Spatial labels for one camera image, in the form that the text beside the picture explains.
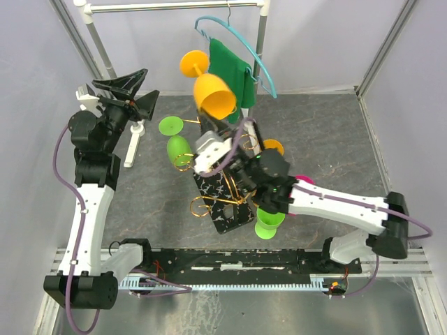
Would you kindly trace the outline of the lime green wine glass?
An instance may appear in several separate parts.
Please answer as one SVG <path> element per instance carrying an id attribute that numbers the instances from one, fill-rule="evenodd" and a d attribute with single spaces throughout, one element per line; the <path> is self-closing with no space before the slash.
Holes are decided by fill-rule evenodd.
<path id="1" fill-rule="evenodd" d="M 183 120 L 176 116 L 165 117 L 159 123 L 160 133 L 169 137 L 166 145 L 168 157 L 177 168 L 188 165 L 192 158 L 189 142 L 179 134 L 183 127 Z"/>

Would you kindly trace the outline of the gold wine glass rack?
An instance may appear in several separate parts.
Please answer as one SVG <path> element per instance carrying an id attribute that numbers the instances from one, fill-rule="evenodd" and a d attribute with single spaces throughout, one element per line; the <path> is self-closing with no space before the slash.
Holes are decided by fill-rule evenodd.
<path id="1" fill-rule="evenodd" d="M 224 140 L 229 137 L 233 140 L 236 132 L 236 130 L 230 129 L 230 131 L 218 135 Z M 217 169 L 220 162 L 228 154 L 218 160 L 212 166 L 210 172 Z M 210 172 L 195 173 L 193 168 L 195 157 L 196 153 L 192 153 L 192 158 L 188 165 L 176 167 L 179 171 L 191 170 L 193 172 L 193 180 L 200 195 L 191 201 L 190 211 L 192 215 L 195 217 L 209 216 L 220 234 L 251 222 L 254 219 L 254 213 L 247 202 L 248 196 L 243 195 L 238 189 L 228 170 L 224 168 L 210 177 L 203 177 L 203 174 Z"/>

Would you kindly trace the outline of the silver white clothes rail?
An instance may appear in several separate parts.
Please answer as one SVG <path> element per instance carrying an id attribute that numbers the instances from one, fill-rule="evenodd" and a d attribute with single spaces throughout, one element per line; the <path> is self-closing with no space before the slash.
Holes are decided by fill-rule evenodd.
<path id="1" fill-rule="evenodd" d="M 277 96 L 277 90 L 274 85 L 273 79 L 271 78 L 265 64 L 262 62 L 262 52 L 265 40 L 265 30 L 267 24 L 268 13 L 270 9 L 269 1 L 183 1 L 183 2 L 167 2 L 167 3 L 139 3 L 139 4 L 115 4 L 115 5 L 93 5 L 88 1 L 74 1 L 73 5 L 77 8 L 82 21 L 87 27 L 90 33 L 91 39 L 93 40 L 98 54 L 107 70 L 109 77 L 115 79 L 117 74 L 105 51 L 105 47 L 99 37 L 93 20 L 93 14 L 95 13 L 123 13 L 123 12 L 137 12 L 137 11 L 156 11 L 156 10 L 188 10 L 188 9 L 199 9 L 199 8 L 227 8 L 231 10 L 234 7 L 257 7 L 259 8 L 259 24 L 257 32 L 256 47 L 252 48 L 249 43 L 238 33 L 233 26 L 230 25 L 230 20 L 220 20 L 217 17 L 210 15 L 205 15 L 199 17 L 196 22 L 194 29 L 200 33 L 206 39 L 209 36 L 202 29 L 198 28 L 198 23 L 201 20 L 210 20 L 220 24 L 223 28 L 231 32 L 234 37 L 236 37 L 241 44 L 243 44 L 246 49 L 254 58 L 254 67 L 251 71 L 251 76 L 254 78 L 256 84 L 264 86 L 263 80 L 266 80 L 269 84 L 268 87 L 263 87 L 272 97 Z"/>

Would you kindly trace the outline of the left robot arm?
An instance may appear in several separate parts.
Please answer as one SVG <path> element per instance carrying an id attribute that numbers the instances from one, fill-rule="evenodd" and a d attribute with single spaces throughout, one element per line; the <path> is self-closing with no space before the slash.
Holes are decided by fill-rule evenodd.
<path id="1" fill-rule="evenodd" d="M 93 80 L 87 93 L 100 114 L 84 108 L 64 128 L 74 146 L 75 177 L 69 189 L 76 196 L 75 215 L 63 260 L 55 275 L 45 277 L 43 289 L 66 309 L 109 310 L 130 272 L 153 267 L 145 238 L 122 240 L 118 250 L 101 261 L 105 219 L 121 166 L 114 149 L 129 121 L 153 117 L 159 97 L 157 90 L 135 96 L 147 73 L 142 68 L 111 80 Z"/>

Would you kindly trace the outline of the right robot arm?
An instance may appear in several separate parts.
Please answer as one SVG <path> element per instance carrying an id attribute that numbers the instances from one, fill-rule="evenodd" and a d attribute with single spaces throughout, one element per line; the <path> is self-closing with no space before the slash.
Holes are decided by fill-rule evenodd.
<path id="1" fill-rule="evenodd" d="M 200 136 L 192 153 L 177 155 L 181 166 L 204 180 L 228 175 L 235 190 L 251 198 L 264 214 L 315 216 L 354 227 L 353 232 L 325 242 L 319 262 L 326 272 L 334 273 L 364 255 L 407 258 L 409 213 L 402 194 L 368 197 L 322 188 L 291 174 L 286 158 L 265 144 L 259 153 L 249 155 L 242 138 L 247 125 L 252 125 L 254 137 L 263 141 L 267 126 L 263 114 L 243 117 L 235 125 L 219 121 L 206 107 L 197 108 L 196 116 Z"/>

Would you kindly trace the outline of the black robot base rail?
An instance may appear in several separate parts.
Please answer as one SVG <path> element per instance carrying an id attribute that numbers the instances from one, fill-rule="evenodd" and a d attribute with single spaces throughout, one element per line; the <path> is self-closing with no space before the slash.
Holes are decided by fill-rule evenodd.
<path id="1" fill-rule="evenodd" d="M 360 260 L 339 265 L 320 250 L 192 249 L 153 250 L 140 268 L 184 285 L 308 284 L 311 275 L 360 274 Z"/>

